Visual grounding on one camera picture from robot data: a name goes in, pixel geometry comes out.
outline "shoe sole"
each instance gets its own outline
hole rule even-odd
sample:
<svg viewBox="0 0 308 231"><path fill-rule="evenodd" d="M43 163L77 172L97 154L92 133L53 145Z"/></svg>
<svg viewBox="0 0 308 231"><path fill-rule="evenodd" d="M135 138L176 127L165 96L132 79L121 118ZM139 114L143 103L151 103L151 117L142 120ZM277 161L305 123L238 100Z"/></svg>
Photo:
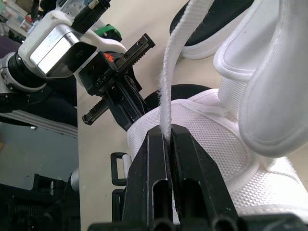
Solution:
<svg viewBox="0 0 308 231"><path fill-rule="evenodd" d="M204 59L215 54L219 46L228 38L246 14L245 10L221 30L206 40L192 46L183 47L181 55L187 59Z"/></svg>

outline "black plastic clip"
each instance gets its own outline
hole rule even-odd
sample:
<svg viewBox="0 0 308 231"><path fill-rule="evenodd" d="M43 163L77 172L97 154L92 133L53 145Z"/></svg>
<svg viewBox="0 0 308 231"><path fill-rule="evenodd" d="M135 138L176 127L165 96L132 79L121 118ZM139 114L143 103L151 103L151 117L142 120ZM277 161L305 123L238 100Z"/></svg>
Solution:
<svg viewBox="0 0 308 231"><path fill-rule="evenodd" d="M117 173L117 159L122 159L122 156L127 155L127 153L112 153L111 158L111 182L116 186L126 186L126 179L119 179Z"/></svg>
<svg viewBox="0 0 308 231"><path fill-rule="evenodd" d="M125 200L125 189L115 189L112 192L112 222L121 221Z"/></svg>

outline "shoelace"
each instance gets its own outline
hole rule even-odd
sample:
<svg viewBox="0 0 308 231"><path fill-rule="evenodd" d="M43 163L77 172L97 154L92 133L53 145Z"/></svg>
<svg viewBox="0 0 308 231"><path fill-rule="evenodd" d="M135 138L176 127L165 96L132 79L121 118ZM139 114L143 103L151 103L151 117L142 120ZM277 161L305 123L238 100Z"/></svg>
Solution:
<svg viewBox="0 0 308 231"><path fill-rule="evenodd" d="M167 43L160 77L160 127L166 140L171 137L171 83L174 67L182 48L202 23L214 0L190 0Z"/></svg>

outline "screw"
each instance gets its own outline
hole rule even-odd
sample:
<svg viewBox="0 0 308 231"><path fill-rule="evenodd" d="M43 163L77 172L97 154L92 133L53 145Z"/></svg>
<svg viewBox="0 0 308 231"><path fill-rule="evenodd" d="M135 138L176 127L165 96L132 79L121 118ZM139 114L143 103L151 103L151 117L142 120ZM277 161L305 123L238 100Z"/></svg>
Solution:
<svg viewBox="0 0 308 231"><path fill-rule="evenodd" d="M143 45L143 42L141 41L141 40L139 40L138 42L137 42L137 46L142 46Z"/></svg>

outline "beige table surface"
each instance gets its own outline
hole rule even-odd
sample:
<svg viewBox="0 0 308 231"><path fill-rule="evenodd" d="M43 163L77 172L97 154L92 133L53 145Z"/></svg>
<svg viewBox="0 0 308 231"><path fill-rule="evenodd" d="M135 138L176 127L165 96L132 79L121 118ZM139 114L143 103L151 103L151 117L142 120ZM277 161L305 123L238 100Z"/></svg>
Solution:
<svg viewBox="0 0 308 231"><path fill-rule="evenodd" d="M158 89L164 50L169 38L170 23L187 0L112 0L103 21L122 34L122 43L130 48L144 33L156 46L134 65L135 76L148 96ZM203 60L178 61L174 84L193 83L211 88L219 86L220 76L214 70L213 57ZM99 101L77 87L78 148L80 172L81 230L93 222L111 221L111 192L118 188L111 183L110 154L129 152L126 132L115 122L110 111L92 126L84 125L81 116Z"/></svg>

